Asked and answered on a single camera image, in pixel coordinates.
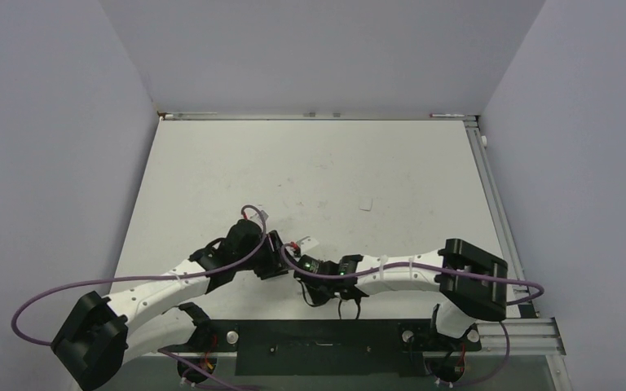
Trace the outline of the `white battery compartment cover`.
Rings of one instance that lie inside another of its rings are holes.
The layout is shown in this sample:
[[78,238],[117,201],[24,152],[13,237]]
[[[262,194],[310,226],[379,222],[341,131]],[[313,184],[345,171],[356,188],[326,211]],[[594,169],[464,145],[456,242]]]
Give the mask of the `white battery compartment cover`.
[[370,212],[373,208],[373,199],[371,197],[362,197],[359,200],[359,209],[364,212]]

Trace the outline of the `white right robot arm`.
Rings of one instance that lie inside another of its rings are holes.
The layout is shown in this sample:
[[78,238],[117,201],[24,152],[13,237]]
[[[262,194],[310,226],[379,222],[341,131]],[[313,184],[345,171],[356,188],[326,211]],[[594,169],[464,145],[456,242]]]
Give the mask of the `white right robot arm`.
[[281,256],[295,279],[323,297],[359,301],[386,292],[436,292],[428,326],[430,342],[447,349],[468,333],[476,321],[501,322],[507,315],[508,264],[463,239],[447,239],[427,253],[388,257],[347,255],[322,261],[288,249]]

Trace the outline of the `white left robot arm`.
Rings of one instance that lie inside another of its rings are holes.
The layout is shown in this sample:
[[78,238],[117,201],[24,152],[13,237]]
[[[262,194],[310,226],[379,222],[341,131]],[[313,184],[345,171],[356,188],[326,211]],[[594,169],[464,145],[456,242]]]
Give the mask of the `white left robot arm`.
[[256,222],[240,219],[226,236],[156,280],[105,297],[97,292],[80,297],[51,349],[83,390],[100,388],[123,364],[153,350],[181,344],[203,349],[210,328],[192,299],[230,283],[240,271],[261,280],[285,274],[282,245],[278,231],[264,232]]

